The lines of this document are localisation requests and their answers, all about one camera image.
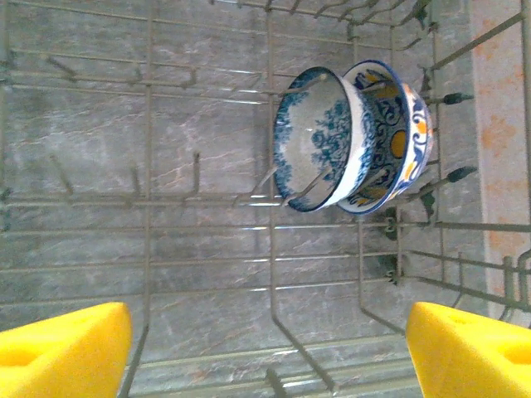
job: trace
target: dishwasher rack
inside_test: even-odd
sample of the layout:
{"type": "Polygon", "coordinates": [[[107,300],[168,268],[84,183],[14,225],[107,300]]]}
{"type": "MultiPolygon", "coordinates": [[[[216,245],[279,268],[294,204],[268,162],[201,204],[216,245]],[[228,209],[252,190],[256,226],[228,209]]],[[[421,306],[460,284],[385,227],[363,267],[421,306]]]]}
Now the dishwasher rack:
{"type": "MultiPolygon", "coordinates": [[[[531,270],[526,265],[526,261],[531,258],[531,250],[524,252],[517,260],[516,266],[513,260],[509,257],[504,259],[503,264],[495,264],[483,260],[468,260],[462,256],[450,256],[445,250],[445,238],[448,231],[465,230],[465,231],[506,231],[518,233],[531,233],[531,221],[525,225],[515,224],[486,224],[486,223],[468,223],[468,222],[449,222],[439,217],[440,209],[437,204],[440,202],[438,197],[438,188],[442,186],[445,180],[445,159],[441,152],[441,131],[439,130],[441,115],[440,110],[444,105],[444,90],[443,81],[441,81],[441,70],[448,66],[451,62],[457,60],[459,57],[472,51],[480,44],[488,41],[492,37],[500,34],[506,29],[521,25],[522,40],[523,40],[523,63],[524,63],[524,95],[525,95],[525,129],[526,129],[526,151],[528,159],[528,174],[531,175],[531,1],[522,0],[521,12],[509,18],[505,22],[492,28],[484,35],[475,38],[473,41],[465,44],[461,48],[453,51],[450,54],[441,54],[441,36],[438,32],[440,24],[442,24],[440,8],[440,0],[417,0],[413,4],[406,0],[390,0],[387,4],[385,0],[365,0],[362,2],[351,2],[350,0],[338,0],[326,2],[317,2],[317,6],[321,3],[321,7],[311,7],[305,5],[311,3],[310,0],[292,0],[289,2],[282,2],[279,0],[262,0],[262,1],[247,1],[247,0],[209,0],[209,2],[202,2],[202,7],[222,7],[224,12],[230,12],[229,7],[237,9],[256,9],[260,13],[260,18],[265,21],[265,30],[260,31],[253,28],[240,29],[230,27],[227,25],[216,24],[201,24],[199,22],[190,22],[185,19],[182,21],[165,19],[163,11],[160,12],[161,17],[156,17],[155,8],[158,2],[146,0],[144,6],[147,10],[146,15],[127,15],[122,12],[101,11],[95,5],[81,6],[79,4],[72,5],[72,2],[28,2],[22,0],[4,0],[2,5],[2,82],[3,87],[0,90],[0,188],[2,190],[0,198],[1,212],[3,221],[2,237],[6,239],[17,239],[25,237],[64,237],[64,236],[85,236],[87,234],[131,234],[138,233],[144,235],[143,258],[135,262],[129,262],[128,266],[142,271],[142,293],[136,294],[143,300],[143,321],[139,332],[139,338],[134,347],[134,355],[130,358],[129,366],[127,368],[126,376],[119,393],[120,397],[129,396],[131,387],[134,383],[135,373],[139,366],[143,363],[143,351],[145,343],[150,335],[153,322],[152,314],[152,278],[153,269],[158,266],[167,267],[181,267],[184,265],[216,265],[225,264],[227,262],[234,263],[268,263],[270,266],[270,282],[266,285],[253,286],[253,289],[261,289],[268,292],[270,300],[270,317],[281,331],[281,333],[290,342],[289,346],[276,348],[262,348],[262,349],[247,349],[234,350],[232,352],[223,352],[219,354],[212,354],[211,356],[186,357],[190,362],[200,362],[208,360],[218,360],[222,358],[238,358],[238,357],[253,357],[254,355],[273,355],[279,352],[292,351],[296,352],[302,357],[305,363],[311,368],[311,371],[306,373],[297,373],[294,375],[283,375],[274,367],[267,367],[263,381],[234,381],[226,383],[214,383],[205,386],[188,387],[182,390],[176,388],[162,389],[161,391],[150,391],[149,393],[134,394],[134,396],[151,396],[151,397],[170,397],[170,396],[214,396],[231,395],[236,393],[252,394],[253,391],[258,393],[274,394],[275,396],[293,396],[290,388],[295,386],[303,386],[308,384],[309,380],[316,380],[320,383],[319,387],[311,390],[299,392],[301,396],[357,396],[368,393],[383,393],[396,392],[405,388],[412,388],[417,386],[417,379],[409,374],[407,376],[386,377],[377,381],[367,381],[361,383],[354,383],[351,385],[342,385],[336,380],[337,375],[348,375],[351,372],[359,371],[387,371],[400,370],[411,366],[409,361],[403,360],[383,360],[379,362],[366,362],[352,366],[344,366],[341,369],[330,371],[319,359],[315,357],[312,350],[316,347],[332,347],[335,345],[348,344],[376,344],[379,342],[390,342],[401,338],[405,333],[401,325],[396,324],[385,316],[379,315],[376,311],[371,309],[371,303],[368,302],[364,296],[364,287],[374,282],[387,281],[387,277],[382,278],[367,278],[364,275],[366,270],[364,262],[372,257],[381,257],[385,255],[396,256],[396,268],[392,271],[391,277],[393,282],[400,285],[405,280],[414,279],[423,284],[431,285],[433,287],[445,289],[458,294],[457,300],[454,302],[454,307],[458,307],[464,297],[472,297],[484,300],[485,302],[497,303],[504,306],[502,314],[503,320],[509,320],[510,314],[513,310],[518,309],[524,312],[531,312],[529,304],[529,289],[528,276],[531,270]],[[405,6],[408,6],[408,12],[403,15],[398,15],[399,11],[405,6]],[[112,18],[118,21],[138,22],[145,26],[146,33],[146,47],[145,57],[125,59],[113,56],[112,54],[91,55],[91,54],[75,54],[69,51],[40,51],[36,48],[23,48],[19,46],[12,46],[10,37],[10,26],[17,23],[13,16],[12,10],[14,7],[28,7],[36,10],[45,10],[47,12],[68,12],[79,14],[81,17],[98,17],[98,18],[112,18]],[[365,13],[364,17],[358,19],[358,10],[365,13]],[[326,21],[338,23],[346,32],[346,37],[343,40],[329,37],[309,37],[295,35],[291,33],[276,32],[272,16],[275,14],[289,14],[293,17],[307,17],[313,18],[315,21],[326,21]],[[397,35],[397,29],[406,26],[408,23],[415,23],[415,31],[413,35],[408,37],[408,41],[404,42],[397,35]],[[363,41],[363,37],[358,34],[364,27],[374,25],[378,28],[388,29],[389,41],[388,45],[371,44],[363,41]],[[155,43],[155,27],[187,27],[189,29],[214,29],[223,32],[230,32],[242,35],[257,35],[265,38],[265,49],[267,57],[267,65],[265,69],[256,70],[242,70],[238,67],[230,68],[225,66],[210,66],[210,65],[194,65],[183,62],[164,62],[156,61],[153,58],[153,46],[155,43]],[[275,193],[275,186],[272,182],[272,175],[275,172],[272,158],[272,143],[273,143],[273,126],[275,117],[275,107],[278,104],[278,98],[282,95],[282,89],[279,89],[279,80],[284,82],[285,79],[293,78],[296,74],[279,72],[275,69],[275,61],[273,58],[275,46],[278,46],[280,40],[315,40],[321,43],[336,43],[348,47],[353,52],[353,60],[360,60],[360,51],[363,48],[377,48],[379,50],[389,51],[391,57],[391,64],[395,62],[398,54],[402,51],[409,51],[414,49],[417,45],[428,42],[432,45],[432,63],[424,68],[424,81],[422,94],[425,96],[428,104],[431,105],[432,113],[435,122],[436,133],[436,150],[434,150],[435,158],[429,163],[433,170],[436,170],[436,179],[438,183],[432,184],[431,188],[421,191],[418,195],[413,195],[410,200],[418,198],[421,194],[435,189],[436,194],[436,208],[435,215],[428,221],[406,221],[402,219],[402,209],[407,201],[401,198],[395,200],[395,210],[388,212],[387,218],[382,220],[364,220],[357,219],[354,223],[284,223],[279,213],[280,209],[284,207],[282,198],[275,193]],[[20,67],[20,60],[28,61],[32,66],[41,67],[42,70],[28,70],[20,67]],[[75,67],[71,66],[73,61],[98,61],[105,62],[106,65],[112,65],[110,70],[118,71],[118,75],[105,75],[101,70],[96,74],[79,72],[75,67]],[[165,80],[156,76],[157,68],[170,68],[178,70],[181,73],[182,79],[165,80]],[[245,84],[241,85],[235,83],[234,85],[219,85],[213,84],[211,81],[202,78],[205,71],[218,71],[227,75],[245,78],[245,84]],[[70,93],[81,93],[91,95],[116,95],[123,97],[135,97],[144,99],[144,174],[141,173],[141,167],[136,163],[129,165],[130,186],[133,188],[130,192],[78,192],[75,183],[69,174],[68,167],[61,161],[60,153],[53,153],[49,157],[51,169],[55,172],[57,186],[60,190],[48,193],[31,193],[18,192],[8,185],[9,176],[7,175],[7,162],[9,154],[7,148],[9,145],[7,136],[10,129],[9,120],[9,96],[13,91],[24,90],[41,90],[43,92],[57,92],[65,91],[70,93]],[[263,106],[267,109],[266,129],[267,132],[267,157],[265,161],[266,172],[262,172],[261,180],[249,192],[203,192],[202,186],[202,160],[200,152],[195,152],[192,156],[192,189],[185,193],[173,192],[156,192],[153,189],[153,102],[157,98],[167,100],[220,100],[227,104],[251,104],[254,106],[263,106]],[[36,228],[18,228],[17,211],[24,211],[26,209],[125,209],[125,210],[140,210],[142,214],[141,226],[112,226],[112,227],[83,227],[74,228],[66,227],[63,229],[36,229],[36,228]],[[246,209],[252,212],[255,209],[266,208],[267,220],[257,222],[255,224],[246,225],[198,225],[198,226],[154,226],[152,210],[158,208],[165,209],[196,209],[196,208],[212,208],[219,209],[219,211],[230,211],[230,209],[246,209]],[[327,253],[318,255],[282,255],[277,249],[280,242],[278,237],[279,231],[295,231],[295,230],[329,230],[329,229],[343,229],[357,232],[357,246],[356,250],[345,250],[340,253],[327,253]],[[424,250],[409,250],[404,247],[403,233],[405,229],[419,229],[425,228],[437,231],[439,240],[439,250],[437,253],[429,253],[424,250]],[[386,233],[394,234],[393,239],[396,240],[395,250],[371,250],[368,249],[367,238],[364,235],[367,231],[378,229],[384,230],[386,233]],[[197,259],[172,259],[170,261],[159,260],[153,256],[153,244],[157,240],[154,235],[159,233],[194,233],[199,235],[206,235],[216,233],[217,231],[264,231],[269,241],[267,252],[263,255],[255,255],[252,257],[219,257],[207,256],[205,258],[197,259]],[[426,276],[415,276],[404,273],[404,254],[418,255],[425,258],[431,258],[439,261],[439,275],[440,278],[429,278],[426,276]],[[296,333],[286,326],[285,320],[280,316],[278,311],[278,293],[282,289],[287,289],[279,278],[279,264],[283,261],[290,260],[337,260],[348,259],[357,261],[357,277],[351,280],[344,280],[341,284],[349,286],[357,286],[356,299],[360,307],[361,313],[371,318],[388,328],[392,333],[385,332],[381,335],[353,337],[344,340],[323,340],[317,342],[301,342],[297,338],[296,333]],[[447,267],[449,263],[458,264],[459,266],[459,283],[453,283],[449,280],[447,267]],[[463,284],[463,267],[464,265],[474,265],[481,267],[481,269],[498,269],[504,273],[504,295],[497,295],[488,293],[481,289],[473,289],[466,287],[463,284]],[[518,288],[514,288],[514,277],[517,277],[518,288]]],[[[531,211],[531,194],[529,195],[529,209],[531,211]]],[[[113,266],[110,262],[102,262],[98,266],[113,266]]],[[[83,265],[57,265],[48,267],[47,271],[52,273],[60,273],[67,269],[76,267],[83,267],[83,265]]],[[[40,272],[37,268],[24,267],[17,269],[16,267],[6,266],[0,269],[0,282],[6,275],[27,275],[32,272],[40,272]]],[[[326,283],[314,283],[313,285],[325,285],[326,283]]],[[[295,287],[306,289],[312,284],[297,285],[295,287]]],[[[238,288],[211,288],[203,289],[200,294],[216,294],[221,291],[236,291],[238,288]]],[[[94,298],[104,299],[105,297],[94,296],[94,298]]],[[[91,296],[80,298],[82,300],[92,299],[91,296]]],[[[109,299],[120,299],[119,295],[109,294],[109,299]]],[[[30,298],[28,303],[31,305],[38,305],[39,300],[30,298]]],[[[7,303],[7,306],[17,305],[17,303],[7,303]]],[[[175,361],[167,360],[168,364],[178,365],[179,359],[175,361]]]]}

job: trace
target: ceramic bowl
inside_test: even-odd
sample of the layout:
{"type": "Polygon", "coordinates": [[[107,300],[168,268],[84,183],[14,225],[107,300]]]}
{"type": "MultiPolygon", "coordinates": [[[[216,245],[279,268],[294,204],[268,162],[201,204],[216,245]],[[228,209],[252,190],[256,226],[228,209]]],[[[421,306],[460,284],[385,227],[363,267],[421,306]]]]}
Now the ceramic bowl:
{"type": "Polygon", "coordinates": [[[362,215],[404,192],[421,175],[430,157],[433,130],[422,97],[383,62],[360,62],[344,79],[363,90],[376,124],[373,160],[365,183],[338,203],[345,211],[362,215]]]}
{"type": "Polygon", "coordinates": [[[359,186],[373,156],[375,125],[355,87],[323,67],[291,83],[274,125],[275,184],[297,211],[333,205],[359,186]]]}

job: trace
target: bowl rim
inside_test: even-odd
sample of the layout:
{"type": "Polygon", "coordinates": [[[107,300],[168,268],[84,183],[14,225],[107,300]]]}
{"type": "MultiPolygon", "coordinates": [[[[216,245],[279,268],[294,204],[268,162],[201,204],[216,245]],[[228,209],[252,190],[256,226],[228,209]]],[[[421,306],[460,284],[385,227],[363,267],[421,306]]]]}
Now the bowl rim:
{"type": "Polygon", "coordinates": [[[400,90],[400,96],[402,98],[402,102],[406,105],[405,107],[405,114],[407,116],[406,118],[406,151],[405,151],[405,154],[404,154],[404,157],[402,158],[402,162],[400,163],[400,172],[397,173],[397,175],[394,177],[394,179],[392,180],[392,183],[391,183],[391,186],[389,187],[389,189],[387,189],[387,192],[385,192],[385,195],[383,195],[383,197],[380,198],[379,201],[376,202],[376,204],[374,204],[373,206],[369,207],[367,210],[364,210],[364,211],[352,211],[352,210],[347,210],[345,209],[343,206],[341,206],[341,202],[342,201],[346,201],[347,198],[345,197],[344,199],[342,199],[341,201],[338,201],[338,206],[341,207],[342,210],[346,211],[347,213],[350,213],[350,214],[354,214],[354,215],[357,215],[357,216],[362,216],[362,215],[365,215],[365,214],[368,214],[368,213],[371,213],[373,211],[376,211],[377,209],[379,209],[380,207],[382,207],[384,205],[384,203],[387,201],[387,199],[394,193],[395,189],[397,188],[397,184],[400,180],[400,176],[402,175],[402,172],[404,170],[404,166],[406,165],[406,160],[407,160],[407,151],[409,150],[410,148],[410,145],[411,145],[411,136],[412,136],[412,124],[411,124],[411,112],[409,110],[409,104],[407,103],[407,94],[406,94],[406,91],[404,90],[404,82],[402,82],[402,79],[400,79],[397,75],[397,73],[392,69],[391,66],[389,66],[388,64],[386,64],[385,62],[382,62],[382,61],[378,61],[378,60],[365,60],[365,61],[361,61],[361,62],[358,62],[356,65],[354,65],[352,68],[350,68],[344,75],[343,75],[343,78],[348,75],[348,73],[350,73],[351,70],[353,70],[354,68],[357,68],[359,67],[360,65],[362,64],[378,64],[380,66],[383,66],[388,72],[389,74],[391,75],[392,79],[393,79],[393,82],[398,86],[399,90],[400,90]]]}
{"type": "MultiPolygon", "coordinates": [[[[352,147],[352,134],[353,134],[352,108],[350,106],[350,100],[349,100],[349,97],[348,97],[348,93],[347,93],[347,90],[345,88],[345,84],[342,82],[343,78],[341,76],[339,76],[334,71],[330,70],[329,68],[327,68],[325,66],[312,66],[311,68],[309,68],[307,70],[304,70],[299,75],[297,75],[297,77],[295,77],[293,79],[293,81],[290,84],[290,87],[288,87],[287,90],[292,89],[293,88],[292,85],[302,75],[305,75],[307,73],[310,73],[312,71],[317,71],[317,70],[321,70],[322,73],[326,73],[327,75],[331,75],[339,83],[339,86],[341,87],[341,90],[343,91],[344,97],[345,97],[345,99],[347,99],[347,103],[348,103],[348,125],[350,127],[350,135],[348,136],[347,161],[345,162],[344,166],[341,167],[341,175],[339,177],[339,180],[336,183],[336,185],[334,186],[334,189],[332,189],[332,191],[330,192],[330,194],[328,194],[325,197],[325,199],[320,202],[320,204],[318,204],[317,206],[313,206],[313,207],[302,207],[302,206],[299,206],[298,203],[296,203],[295,205],[292,205],[291,202],[294,199],[292,199],[291,201],[288,201],[288,205],[291,208],[293,208],[293,209],[295,209],[297,211],[303,212],[303,213],[310,212],[310,211],[316,211],[316,210],[321,209],[323,207],[323,205],[329,200],[329,198],[332,197],[332,195],[334,194],[336,189],[338,189],[339,185],[343,181],[345,170],[347,169],[348,160],[350,159],[350,152],[351,152],[351,147],[352,147]]],[[[356,89],[356,87],[354,87],[354,89],[356,91],[356,94],[358,94],[358,96],[360,96],[361,93],[359,93],[359,90],[356,89]]],[[[277,122],[278,117],[279,117],[278,109],[281,107],[282,103],[286,100],[286,97],[287,97],[287,95],[284,95],[283,98],[282,98],[282,101],[279,103],[279,106],[277,108],[277,112],[276,112],[276,115],[275,115],[275,120],[273,121],[273,148],[272,148],[273,158],[275,158],[275,153],[277,153],[277,151],[275,150],[275,130],[276,130],[276,122],[277,122]]],[[[278,183],[277,177],[276,177],[276,172],[273,174],[273,178],[274,178],[274,181],[275,181],[276,189],[278,189],[278,191],[281,194],[281,196],[282,197],[287,197],[289,194],[285,195],[286,192],[283,193],[282,190],[279,187],[279,183],[278,183]]]]}

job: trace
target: bowl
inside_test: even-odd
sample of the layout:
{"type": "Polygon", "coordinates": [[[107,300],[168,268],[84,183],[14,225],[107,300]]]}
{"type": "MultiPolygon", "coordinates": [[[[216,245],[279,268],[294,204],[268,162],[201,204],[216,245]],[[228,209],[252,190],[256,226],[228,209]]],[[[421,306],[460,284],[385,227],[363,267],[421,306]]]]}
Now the bowl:
{"type": "Polygon", "coordinates": [[[376,130],[367,101],[324,67],[301,73],[280,102],[274,124],[275,184],[297,211],[345,198],[370,168],[376,130]]]}
{"type": "Polygon", "coordinates": [[[338,203],[343,210],[362,215],[376,211],[418,179],[430,157],[433,129],[422,97],[383,62],[360,62],[344,79],[363,90],[376,124],[366,180],[338,203]]]}

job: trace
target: gray marble surface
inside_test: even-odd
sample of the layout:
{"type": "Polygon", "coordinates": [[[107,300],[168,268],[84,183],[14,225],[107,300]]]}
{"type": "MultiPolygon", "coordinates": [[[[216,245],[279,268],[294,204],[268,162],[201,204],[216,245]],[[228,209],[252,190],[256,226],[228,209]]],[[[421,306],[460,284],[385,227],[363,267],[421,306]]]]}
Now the gray marble surface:
{"type": "MultiPolygon", "coordinates": [[[[397,16],[411,10],[413,1],[399,7],[397,16]]],[[[146,7],[140,0],[80,3],[49,0],[46,4],[86,8],[144,18],[146,7]]],[[[196,87],[186,90],[153,87],[153,193],[169,194],[192,189],[192,158],[201,153],[202,192],[248,192],[267,169],[267,96],[225,90],[226,87],[266,88],[266,19],[259,8],[206,1],[157,1],[153,61],[182,66],[201,66],[196,87]],[[164,23],[178,20],[182,23],[164,23]],[[208,26],[224,26],[223,30],[208,26]],[[220,69],[248,70],[250,74],[228,73],[220,69]]],[[[290,7],[291,1],[275,0],[290,7]]],[[[322,2],[304,0],[304,9],[319,9],[322,2]]],[[[441,1],[443,53],[467,42],[467,1],[441,1]]],[[[334,11],[341,12],[345,7],[334,11]]],[[[355,13],[362,17],[367,11],[355,13]]],[[[136,60],[145,72],[147,28],[145,21],[117,20],[112,17],[63,12],[54,9],[11,6],[11,45],[15,50],[49,51],[83,56],[105,56],[136,60]]],[[[307,67],[322,65],[344,73],[353,64],[353,46],[344,44],[345,22],[313,19],[274,12],[275,72],[296,75],[307,67]],[[307,37],[337,42],[308,40],[307,37]]],[[[408,43],[417,22],[397,29],[397,42],[408,43]]],[[[388,32],[378,25],[359,27],[361,42],[388,44],[388,32]]],[[[397,55],[395,66],[403,79],[420,89],[421,70],[428,65],[431,43],[424,41],[397,55]]],[[[389,51],[361,46],[360,60],[390,61],[389,51]]],[[[83,75],[129,78],[131,62],[83,60],[57,57],[83,75]]],[[[139,85],[79,81],[72,83],[49,77],[32,77],[22,71],[57,73],[36,54],[16,52],[15,84],[8,92],[7,185],[15,196],[63,193],[64,187],[50,155],[57,156],[76,193],[123,194],[134,189],[131,164],[139,168],[139,182],[146,187],[144,90],[139,85]],[[61,87],[66,90],[52,90],[61,87]],[[114,94],[95,93],[94,90],[114,94]]],[[[472,90],[470,58],[464,56],[442,72],[445,93],[472,90]]],[[[186,81],[189,68],[157,66],[158,80],[186,81]]],[[[275,87],[284,89],[292,77],[276,76],[275,87]]],[[[443,108],[441,146],[444,171],[464,165],[477,165],[474,104],[443,108]]],[[[432,158],[436,158],[434,149],[432,158]]],[[[412,189],[435,178],[430,170],[412,189]]],[[[480,221],[480,184],[476,176],[441,193],[441,218],[452,221],[480,221]]],[[[420,202],[404,211],[424,221],[420,202]]],[[[310,371],[301,356],[293,352],[259,354],[236,359],[186,360],[224,352],[261,350],[289,346],[288,340],[270,319],[270,237],[265,231],[175,231],[175,226],[238,226],[269,223],[269,209],[181,208],[159,206],[152,210],[153,239],[150,247],[153,265],[149,278],[151,329],[135,377],[132,393],[171,391],[213,383],[263,379],[266,368],[281,376],[310,371]],[[198,260],[210,263],[200,264],[198,260]],[[172,359],[183,363],[153,365],[172,359]]],[[[349,214],[329,208],[312,214],[277,209],[281,225],[353,223],[349,214]]],[[[70,207],[13,209],[12,230],[71,230],[131,227],[127,233],[91,231],[84,234],[0,237],[0,329],[12,328],[60,313],[110,300],[125,301],[134,321],[135,343],[142,325],[144,291],[144,211],[137,207],[70,207]]],[[[381,220],[382,213],[368,217],[381,220]]],[[[278,292],[279,317],[302,342],[374,336],[390,331],[359,309],[358,286],[347,283],[358,274],[356,260],[293,259],[301,255],[342,255],[357,250],[357,228],[342,226],[325,229],[283,229],[275,232],[278,285],[314,284],[278,292]],[[339,282],[336,285],[318,285],[339,282]]],[[[364,231],[365,252],[393,251],[396,244],[381,231],[364,231]]],[[[438,251],[438,232],[408,231],[404,247],[438,251]]],[[[447,254],[462,251],[482,258],[481,234],[446,234],[447,254]]],[[[387,271],[377,258],[364,261],[367,278],[382,278],[387,271]]],[[[455,278],[450,267],[449,278],[455,278]]],[[[407,275],[437,277],[436,261],[411,257],[407,275]]],[[[480,270],[466,269],[466,283],[485,288],[480,270]]],[[[381,316],[404,326],[409,308],[418,300],[452,304],[456,294],[405,279],[399,286],[387,282],[366,284],[367,305],[381,316]]],[[[465,308],[483,313],[481,303],[469,301],[465,308]]],[[[403,340],[363,345],[338,345],[311,350],[326,368],[407,357],[403,340]]],[[[412,368],[405,371],[412,375],[412,368]]],[[[339,376],[338,382],[355,385],[402,373],[384,372],[367,376],[339,376]]],[[[322,389],[319,383],[312,388],[322,389]]],[[[271,390],[256,396],[271,396],[271,390]]],[[[240,396],[251,396],[249,392],[240,396]]],[[[380,396],[420,396],[418,389],[393,391],[380,396]]]]}

